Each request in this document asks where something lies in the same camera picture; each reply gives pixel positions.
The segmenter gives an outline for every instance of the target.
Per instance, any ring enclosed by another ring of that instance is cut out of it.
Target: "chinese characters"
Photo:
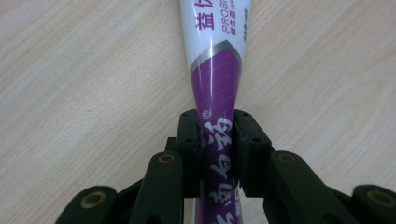
[[[200,8],[213,7],[211,0],[195,0],[194,4]],[[211,30],[215,29],[213,12],[198,12],[198,15],[195,19],[197,20],[197,24],[195,27],[197,27],[199,30],[205,30],[206,28],[209,28]]]

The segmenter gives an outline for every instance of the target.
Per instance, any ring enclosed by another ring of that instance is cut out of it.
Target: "black plastic part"
[[[274,152],[269,173],[292,223],[359,223],[298,155]]]
[[[269,194],[267,164],[274,152],[271,140],[245,111],[235,110],[233,126],[236,177],[247,197],[262,198]]]
[[[352,211],[361,223],[396,223],[396,193],[374,185],[354,189]]]
[[[182,157],[174,151],[157,153],[151,158],[130,224],[182,222],[182,165]]]
[[[119,214],[120,214],[120,224],[126,224],[129,222],[129,218],[134,208],[134,203],[136,202],[137,195],[139,193],[140,187],[142,186],[143,179],[132,184],[130,187],[119,192]]]
[[[84,189],[66,206],[57,224],[117,223],[117,192],[110,187]]]
[[[183,197],[196,198],[200,194],[199,158],[205,146],[204,133],[198,124],[196,110],[180,115],[176,152],[183,157]]]

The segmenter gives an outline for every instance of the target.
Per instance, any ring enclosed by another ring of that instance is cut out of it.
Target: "light wood surface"
[[[245,62],[236,107],[277,150],[346,194],[396,190],[394,0],[254,0]],[[192,108],[178,0],[1,0],[0,223],[125,189]],[[266,222],[262,200],[242,208]]]

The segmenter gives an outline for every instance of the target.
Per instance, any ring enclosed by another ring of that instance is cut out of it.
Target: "bolt hole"
[[[146,224],[162,224],[163,219],[159,215],[151,215],[146,219]]]
[[[279,154],[278,157],[283,162],[294,162],[296,160],[293,156],[287,153]]]
[[[81,200],[81,207],[94,208],[106,200],[106,194],[102,191],[89,193]]]
[[[367,191],[367,197],[369,199],[379,205],[382,205],[384,207],[395,207],[396,206],[396,200],[388,195],[387,193],[381,192],[377,189],[372,189]]]
[[[174,156],[170,154],[162,155],[160,158],[158,158],[158,162],[162,164],[171,163],[173,160]]]

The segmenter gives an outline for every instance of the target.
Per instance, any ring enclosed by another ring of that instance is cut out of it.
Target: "toothpaste tube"
[[[191,85],[206,140],[194,222],[242,223],[231,143],[250,0],[180,0],[180,9]]]

